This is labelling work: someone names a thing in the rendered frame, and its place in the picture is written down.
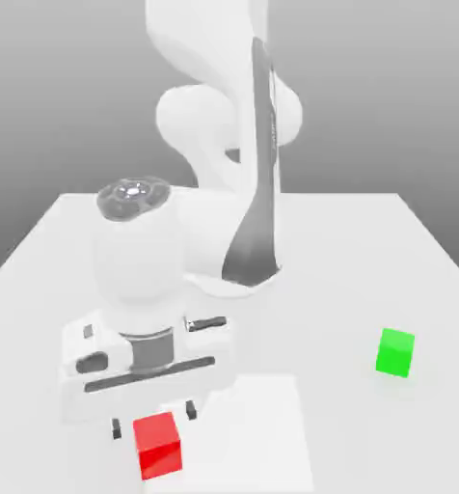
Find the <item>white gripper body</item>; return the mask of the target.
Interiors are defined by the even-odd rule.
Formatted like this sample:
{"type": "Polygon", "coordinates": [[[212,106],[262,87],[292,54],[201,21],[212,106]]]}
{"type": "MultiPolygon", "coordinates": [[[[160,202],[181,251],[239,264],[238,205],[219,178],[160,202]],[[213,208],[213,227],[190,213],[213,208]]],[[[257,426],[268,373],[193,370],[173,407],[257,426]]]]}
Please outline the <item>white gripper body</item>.
{"type": "Polygon", "coordinates": [[[59,373],[64,421],[143,417],[171,402],[193,400],[230,386],[233,345],[87,345],[63,347],[59,373]]]}

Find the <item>small red cube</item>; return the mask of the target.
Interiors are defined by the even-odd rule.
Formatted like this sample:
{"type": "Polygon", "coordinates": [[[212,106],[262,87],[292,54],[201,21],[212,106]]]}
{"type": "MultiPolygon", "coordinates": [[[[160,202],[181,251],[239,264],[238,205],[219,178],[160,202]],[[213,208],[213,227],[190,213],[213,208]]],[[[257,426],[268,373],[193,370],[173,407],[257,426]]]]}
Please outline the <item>small red cube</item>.
{"type": "Polygon", "coordinates": [[[172,412],[135,420],[133,432],[142,480],[182,469],[181,441],[172,412]]]}

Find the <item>small green cube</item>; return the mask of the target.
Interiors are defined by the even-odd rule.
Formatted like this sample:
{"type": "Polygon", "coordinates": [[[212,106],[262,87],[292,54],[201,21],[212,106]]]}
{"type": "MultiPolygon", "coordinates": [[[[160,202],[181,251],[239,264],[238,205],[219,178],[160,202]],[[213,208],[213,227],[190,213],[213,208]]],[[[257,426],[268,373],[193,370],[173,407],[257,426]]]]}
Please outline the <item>small green cube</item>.
{"type": "Polygon", "coordinates": [[[384,328],[378,345],[375,369],[389,375],[407,378],[413,358],[415,336],[384,328]]]}

